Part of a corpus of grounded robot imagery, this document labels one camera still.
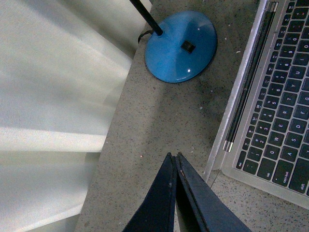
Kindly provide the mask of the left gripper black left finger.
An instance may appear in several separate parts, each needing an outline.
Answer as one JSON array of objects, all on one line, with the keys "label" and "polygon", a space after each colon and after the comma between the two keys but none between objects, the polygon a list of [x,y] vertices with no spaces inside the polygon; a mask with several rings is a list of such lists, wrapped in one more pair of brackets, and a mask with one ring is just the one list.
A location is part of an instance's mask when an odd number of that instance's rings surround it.
[{"label": "left gripper black left finger", "polygon": [[177,187],[176,159],[167,153],[143,203],[125,232],[172,232]]}]

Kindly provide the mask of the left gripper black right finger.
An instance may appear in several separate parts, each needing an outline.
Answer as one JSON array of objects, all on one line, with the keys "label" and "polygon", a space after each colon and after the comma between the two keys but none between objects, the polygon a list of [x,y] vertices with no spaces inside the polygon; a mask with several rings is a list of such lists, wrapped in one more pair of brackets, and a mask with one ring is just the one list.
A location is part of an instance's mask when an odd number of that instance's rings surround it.
[{"label": "left gripper black right finger", "polygon": [[182,232],[249,232],[216,196],[182,153],[176,157],[176,203]]}]

